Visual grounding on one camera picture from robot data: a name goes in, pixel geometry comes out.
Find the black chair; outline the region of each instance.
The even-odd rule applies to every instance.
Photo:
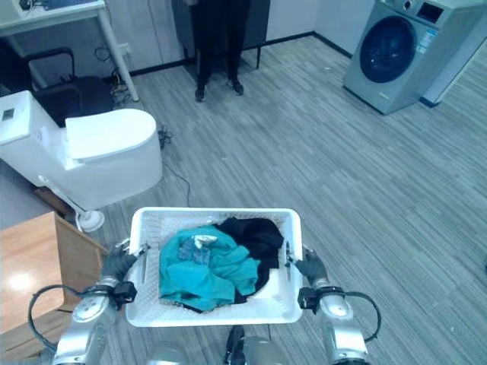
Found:
[[[71,74],[67,81],[33,89],[29,63],[61,54],[71,57]],[[0,84],[11,93],[29,90],[47,113],[60,126],[65,119],[73,116],[90,116],[109,112],[113,109],[111,87],[96,77],[75,76],[75,57],[66,47],[50,49],[26,57],[20,57],[5,41],[0,40]]]

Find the plastic basket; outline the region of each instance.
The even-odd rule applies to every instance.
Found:
[[[243,304],[222,306],[208,313],[195,313],[159,298],[159,252],[179,230],[221,223],[228,217],[272,220],[285,238],[279,250],[279,269],[271,269],[269,281]],[[191,325],[249,325],[292,323],[300,319],[299,289],[303,279],[291,265],[285,267],[286,246],[302,258],[301,222],[291,209],[142,208],[132,219],[130,252],[147,243],[151,248],[129,272],[138,293],[126,306],[126,318],[136,327]]]

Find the gray carpet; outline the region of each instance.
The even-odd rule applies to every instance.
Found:
[[[194,103],[184,67],[135,78],[139,106],[174,133],[163,158],[191,181],[192,206],[295,209],[332,280],[383,312],[372,364],[487,363],[487,52],[440,106],[390,116],[343,89],[349,59],[312,37],[266,47],[260,70],[255,51],[244,58],[243,97],[217,75]],[[167,169],[153,189],[106,207],[93,237],[112,246],[135,210],[158,205],[186,205],[186,185]],[[372,308],[352,303],[373,331]],[[312,314],[271,327],[291,363],[326,363]],[[101,363],[144,364],[166,340],[194,364],[217,364],[228,330],[133,328],[120,316]]]

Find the gray glove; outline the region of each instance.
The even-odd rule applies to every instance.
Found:
[[[311,285],[314,285],[318,279],[326,279],[328,281],[328,273],[326,272],[325,265],[312,249],[305,249],[304,261],[296,261],[295,265]]]
[[[113,249],[105,259],[105,263],[101,269],[101,277],[117,278],[119,281],[123,281],[125,275],[129,269],[137,261],[134,255],[126,254],[123,251],[123,247],[119,246]]]

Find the wooden table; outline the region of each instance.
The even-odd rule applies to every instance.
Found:
[[[27,325],[32,295],[51,284],[78,291],[93,285],[107,251],[54,212],[3,230],[0,244],[0,359],[24,360],[43,349]],[[43,294],[33,311],[36,327],[50,341],[58,341],[78,301],[61,289]]]

